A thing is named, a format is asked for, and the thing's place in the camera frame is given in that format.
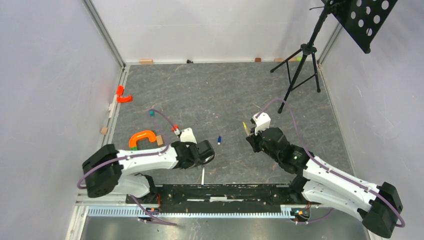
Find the white pen with blue tip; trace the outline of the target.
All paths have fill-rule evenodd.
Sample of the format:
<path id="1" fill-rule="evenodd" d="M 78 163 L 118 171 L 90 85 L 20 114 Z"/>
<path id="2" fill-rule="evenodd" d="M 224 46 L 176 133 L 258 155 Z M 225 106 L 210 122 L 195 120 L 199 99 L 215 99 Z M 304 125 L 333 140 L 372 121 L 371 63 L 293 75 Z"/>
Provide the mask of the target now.
<path id="1" fill-rule="evenodd" d="M 205 184 L 205 167 L 202 167 L 202 171 L 201 171 L 201 186 L 203 186 Z"/>

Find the yellow highlighter pen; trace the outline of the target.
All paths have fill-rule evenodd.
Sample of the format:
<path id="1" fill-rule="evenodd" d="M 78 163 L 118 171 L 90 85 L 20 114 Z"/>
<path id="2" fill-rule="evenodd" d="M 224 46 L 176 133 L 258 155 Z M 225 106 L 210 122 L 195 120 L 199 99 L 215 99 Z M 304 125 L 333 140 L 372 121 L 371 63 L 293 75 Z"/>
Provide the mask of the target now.
<path id="1" fill-rule="evenodd" d="M 243 128 L 244 128 L 246 135 L 250 136 L 251 135 L 251 129 L 249 128 L 249 126 L 245 122 L 243 122 L 242 124 L 243 124 Z"/>

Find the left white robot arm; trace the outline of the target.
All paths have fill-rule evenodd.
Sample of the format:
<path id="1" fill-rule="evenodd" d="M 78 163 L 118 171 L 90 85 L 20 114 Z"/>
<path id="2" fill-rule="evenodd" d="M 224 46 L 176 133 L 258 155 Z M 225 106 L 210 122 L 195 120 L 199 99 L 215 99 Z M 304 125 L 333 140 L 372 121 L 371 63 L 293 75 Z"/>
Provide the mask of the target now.
<path id="1" fill-rule="evenodd" d="M 120 150 L 114 144 L 106 144 L 83 162 L 83 176 L 77 187 L 85 189 L 89 198 L 119 193 L 151 204 L 157 198 L 157 190 L 145 171 L 189 169 L 208 164 L 214 157 L 208 140 L 175 141 L 145 150 Z"/>

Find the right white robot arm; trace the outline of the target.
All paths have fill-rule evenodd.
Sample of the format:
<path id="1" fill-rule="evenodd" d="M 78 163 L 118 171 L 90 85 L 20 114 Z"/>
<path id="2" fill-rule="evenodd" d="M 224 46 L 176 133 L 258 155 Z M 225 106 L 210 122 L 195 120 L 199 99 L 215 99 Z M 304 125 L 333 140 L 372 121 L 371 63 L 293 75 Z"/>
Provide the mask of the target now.
<path id="1" fill-rule="evenodd" d="M 248 129 L 246 140 L 255 153 L 265 153 L 285 172 L 296 176 L 288 191 L 293 203 L 315 202 L 342 211 L 386 239 L 392 237 L 395 227 L 401 226 L 403 204 L 394 185 L 378 185 L 333 167 L 291 144 L 277 127 Z"/>

